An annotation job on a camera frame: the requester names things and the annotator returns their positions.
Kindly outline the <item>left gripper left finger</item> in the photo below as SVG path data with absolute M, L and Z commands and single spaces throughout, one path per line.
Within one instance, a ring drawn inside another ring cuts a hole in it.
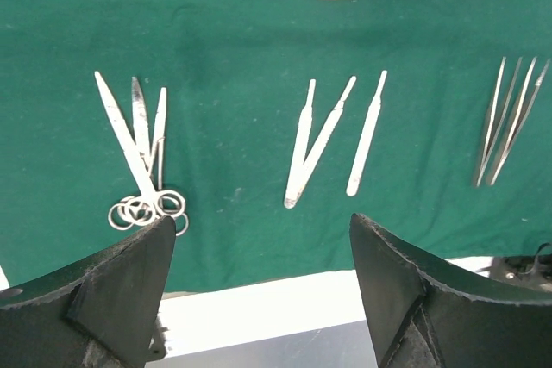
M 157 319 L 176 240 L 166 216 L 1 292 L 3 367 L 143 367 L 166 356 Z

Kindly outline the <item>steel scalpel handle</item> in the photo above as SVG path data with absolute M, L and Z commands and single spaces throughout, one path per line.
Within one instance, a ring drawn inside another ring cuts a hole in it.
M 333 131 L 336 128 L 336 125 L 342 116 L 344 104 L 351 90 L 353 89 L 355 82 L 356 82 L 356 76 L 352 76 L 347 82 L 345 89 L 341 94 L 340 98 L 338 99 L 335 107 L 329 112 L 329 115 L 326 118 L 320 133 L 316 137 L 312 145 L 312 148 L 310 149 L 310 152 L 307 153 L 306 151 L 304 167 L 301 175 L 299 176 L 300 181 L 298 186 L 297 202 L 301 197 L 305 186 L 308 184 L 311 178 L 311 175 L 314 172 L 314 169 L 316 168 L 317 163 L 320 160 L 325 147 L 327 146 L 329 138 L 333 134 Z
M 387 73 L 387 70 L 383 70 L 381 72 L 372 102 L 367 109 L 366 119 L 361 130 L 361 136 L 359 138 L 351 172 L 348 178 L 348 184 L 346 188 L 346 194 L 348 196 L 355 196 L 360 187 L 362 175 L 367 162 L 367 156 L 373 140 L 376 124 L 380 115 L 381 97 L 386 83 Z
M 292 160 L 290 163 L 290 171 L 288 175 L 287 185 L 285 188 L 284 207 L 292 209 L 297 202 L 297 193 L 299 186 L 299 176 L 304 167 L 307 146 L 312 124 L 313 99 L 316 88 L 316 80 L 311 79 L 309 82 L 305 105 L 301 110 L 298 119 L 298 129 L 296 140 L 292 152 Z

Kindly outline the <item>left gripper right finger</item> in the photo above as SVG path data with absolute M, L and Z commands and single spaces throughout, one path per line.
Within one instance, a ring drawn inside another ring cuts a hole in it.
M 379 367 L 549 367 L 551 295 L 453 265 L 354 214 L 350 243 Z

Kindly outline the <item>steel scissors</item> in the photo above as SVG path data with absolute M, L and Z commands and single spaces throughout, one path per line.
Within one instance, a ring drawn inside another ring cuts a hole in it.
M 164 157 L 165 157 L 165 132 L 166 132 L 166 87 L 160 89 L 157 110 L 154 118 L 153 138 L 151 146 L 150 177 L 153 177 L 153 167 L 157 165 L 157 190 L 163 186 Z
M 142 162 L 148 173 L 151 173 L 151 146 L 147 120 L 147 109 L 145 98 L 137 77 L 131 80 L 131 101 L 132 101 L 132 122 L 135 137 L 135 144 L 141 155 Z M 115 203 L 109 210 L 108 222 L 116 230 L 129 230 L 135 224 L 144 224 L 153 217 L 153 211 L 147 203 L 135 206 L 133 213 L 124 213 L 124 204 L 132 199 L 131 196 L 124 197 L 119 203 Z
M 147 203 L 154 213 L 153 217 L 145 221 L 144 224 L 148 224 L 163 215 L 174 218 L 185 217 L 185 198 L 176 190 L 165 189 L 163 186 L 161 190 L 157 190 L 157 165 L 153 167 L 153 177 L 151 178 L 135 144 L 133 127 L 128 127 L 122 111 L 102 74 L 94 72 L 94 77 L 105 113 L 140 192 L 137 196 L 131 196 L 132 199 L 124 204 L 124 213 L 129 215 L 134 212 L 135 206 Z

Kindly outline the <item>steel tweezers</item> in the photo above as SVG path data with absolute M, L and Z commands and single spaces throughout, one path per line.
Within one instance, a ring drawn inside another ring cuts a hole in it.
M 501 109 L 499 109 L 499 94 L 504 77 L 506 57 L 503 57 L 501 60 L 497 81 L 488 104 L 484 128 L 481 135 L 480 155 L 476 166 L 476 172 L 474 174 L 474 185 L 476 187 L 479 187 L 481 185 L 487 164 L 489 162 L 489 159 L 491 158 L 492 151 L 497 142 L 499 131 L 504 123 L 522 61 L 522 58 L 519 58 L 517 60 L 509 90 L 506 94 L 505 99 L 503 100 Z
M 499 142 L 499 149 L 497 150 L 490 172 L 488 173 L 486 183 L 488 185 L 494 185 L 499 177 L 502 168 L 513 148 L 516 139 L 518 138 L 521 129 L 527 121 L 530 111 L 536 101 L 536 97 L 542 87 L 543 81 L 546 77 L 549 69 L 551 59 L 548 59 L 544 64 L 544 67 L 533 84 L 532 90 L 531 77 L 535 69 L 537 57 L 533 58 L 530 67 L 525 74 L 524 81 L 521 85 L 515 101 L 513 102 L 510 113 L 507 119 L 507 123 L 503 128 L 504 134 Z
M 523 59 L 519 58 L 512 75 L 508 91 L 502 102 L 499 101 L 502 81 L 505 73 L 506 57 L 499 66 L 496 83 L 492 89 L 490 101 L 486 109 L 481 135 L 480 155 L 475 175 L 475 185 L 483 182 L 486 170 L 486 183 L 494 185 L 506 159 L 511 151 L 517 135 L 530 111 L 531 98 L 526 102 L 531 77 L 535 69 L 537 57 L 533 58 L 522 82 L 521 90 L 514 96 L 514 89 L 521 69 Z

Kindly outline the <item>green surgical cloth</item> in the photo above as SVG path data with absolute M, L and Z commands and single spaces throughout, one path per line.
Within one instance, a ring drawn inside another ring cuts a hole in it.
M 191 220 L 168 290 L 348 269 L 354 213 L 445 259 L 532 254 L 551 238 L 549 79 L 496 184 L 472 180 L 502 58 L 510 78 L 550 56 L 551 0 L 1 0 L 1 266 L 21 284 L 122 238 L 107 213 L 137 188 L 94 72 L 124 112 L 132 77 L 150 110 L 167 89 L 164 181 Z M 286 209 L 309 82 L 307 153 L 352 76 Z

